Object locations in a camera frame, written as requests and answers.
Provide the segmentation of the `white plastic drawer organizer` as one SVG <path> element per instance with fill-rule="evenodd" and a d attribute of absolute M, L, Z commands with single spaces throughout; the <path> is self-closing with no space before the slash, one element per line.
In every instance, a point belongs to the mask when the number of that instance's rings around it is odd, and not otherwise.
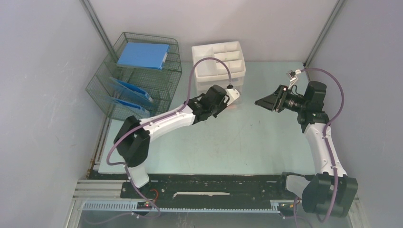
<path fill-rule="evenodd" d="M 200 59 L 213 57 L 216 60 L 205 60 L 194 70 L 196 93 L 206 93 L 213 85 L 226 88 L 232 84 L 242 92 L 246 65 L 240 42 L 223 42 L 192 47 L 192 60 L 195 64 Z"/>

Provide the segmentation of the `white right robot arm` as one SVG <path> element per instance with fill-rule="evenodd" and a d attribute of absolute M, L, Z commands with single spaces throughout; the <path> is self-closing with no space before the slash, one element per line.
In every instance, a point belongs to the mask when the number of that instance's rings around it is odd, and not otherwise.
<path fill-rule="evenodd" d="M 313 157 L 315 176 L 307 180 L 302 175 L 286 173 L 285 180 L 276 186 L 277 194 L 284 199 L 295 194 L 306 213 L 343 218 L 348 215 L 358 183 L 348 177 L 336 154 L 329 117 L 322 110 L 325 96 L 326 85 L 318 81 L 309 82 L 303 95 L 280 85 L 274 93 L 256 100 L 255 105 L 272 112 L 296 112 Z"/>

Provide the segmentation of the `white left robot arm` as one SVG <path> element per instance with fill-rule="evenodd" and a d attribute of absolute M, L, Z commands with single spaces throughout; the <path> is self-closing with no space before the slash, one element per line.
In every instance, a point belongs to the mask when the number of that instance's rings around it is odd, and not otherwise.
<path fill-rule="evenodd" d="M 111 151 L 117 151 L 124 159 L 121 164 L 133 184 L 132 192 L 139 198 L 148 196 L 150 192 L 150 179 L 144 162 L 153 140 L 178 128 L 205 121 L 211 116 L 217 117 L 240 95 L 232 85 L 226 88 L 213 85 L 206 93 L 188 99 L 183 105 L 166 113 L 145 119 L 137 119 L 135 116 L 126 118 Z"/>

